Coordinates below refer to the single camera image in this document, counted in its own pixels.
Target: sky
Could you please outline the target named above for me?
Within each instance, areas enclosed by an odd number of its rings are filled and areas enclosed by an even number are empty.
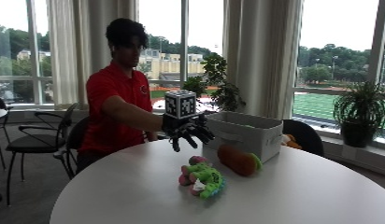
[[[35,0],[37,30],[48,30],[45,0]],[[182,35],[182,1],[139,0],[139,21],[152,35],[162,35],[175,43]],[[223,51],[224,0],[191,0],[190,42]],[[326,44],[355,50],[372,46],[379,0],[306,0],[303,6],[303,30],[300,45],[323,48]],[[25,0],[0,0],[0,24],[28,29]]]
[[[326,44],[364,50],[372,47],[379,0],[306,0],[300,45]]]

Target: green plush toy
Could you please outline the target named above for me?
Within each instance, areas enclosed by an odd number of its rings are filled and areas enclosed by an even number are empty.
[[[194,156],[190,160],[190,166],[182,166],[182,176],[179,183],[183,186],[191,185],[191,193],[208,199],[216,195],[226,186],[226,179],[220,172],[211,167],[204,157]]]

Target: plush toy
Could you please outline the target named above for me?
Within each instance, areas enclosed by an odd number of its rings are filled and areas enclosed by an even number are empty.
[[[283,134],[282,145],[295,147],[296,149],[303,149],[303,147],[296,143],[296,139],[292,134]]]
[[[219,147],[218,157],[222,163],[242,176],[252,175],[263,167],[263,163],[254,153],[247,153],[231,145]]]
[[[204,157],[191,157],[190,164],[182,166],[183,174],[179,177],[179,183],[183,186],[191,186],[192,195],[208,199],[223,190],[226,179],[220,172],[211,167]]]

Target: black glove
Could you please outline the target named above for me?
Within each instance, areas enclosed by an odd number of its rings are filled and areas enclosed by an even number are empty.
[[[170,135],[174,150],[180,151],[179,138],[183,137],[188,140],[194,148],[198,148],[198,144],[192,139],[192,135],[196,136],[202,142],[207,145],[211,140],[215,139],[215,135],[207,127],[207,118],[203,114],[198,117],[194,116],[186,119],[175,119],[167,114],[163,115],[163,131]]]

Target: black robotic glove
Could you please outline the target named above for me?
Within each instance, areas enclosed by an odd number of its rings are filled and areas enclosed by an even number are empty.
[[[180,151],[179,138],[183,137],[188,140],[194,148],[198,148],[192,136],[196,136],[207,145],[215,139],[214,133],[207,127],[207,118],[204,114],[195,115],[186,119],[175,119],[170,115],[163,115],[163,131],[170,135],[174,150]]]

